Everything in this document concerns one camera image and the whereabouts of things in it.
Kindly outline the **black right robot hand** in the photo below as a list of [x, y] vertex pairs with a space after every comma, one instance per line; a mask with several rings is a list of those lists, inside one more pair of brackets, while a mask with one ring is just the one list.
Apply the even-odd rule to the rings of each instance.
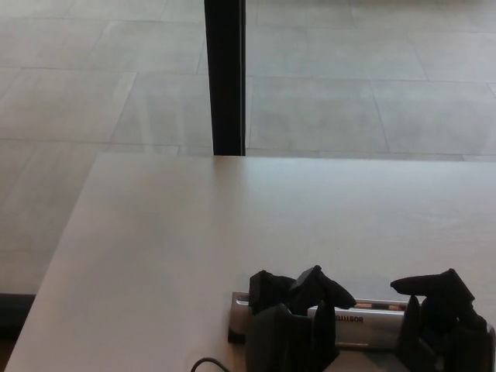
[[409, 371], [493, 371], [495, 329], [450, 268], [391, 282], [409, 296], [394, 355]]

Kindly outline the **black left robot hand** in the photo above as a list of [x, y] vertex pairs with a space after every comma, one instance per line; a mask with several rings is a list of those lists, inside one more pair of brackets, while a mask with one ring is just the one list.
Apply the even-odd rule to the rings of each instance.
[[339, 356], [336, 309], [355, 298], [319, 265], [296, 279], [265, 270], [250, 278], [253, 317], [245, 336], [247, 371], [324, 371]]

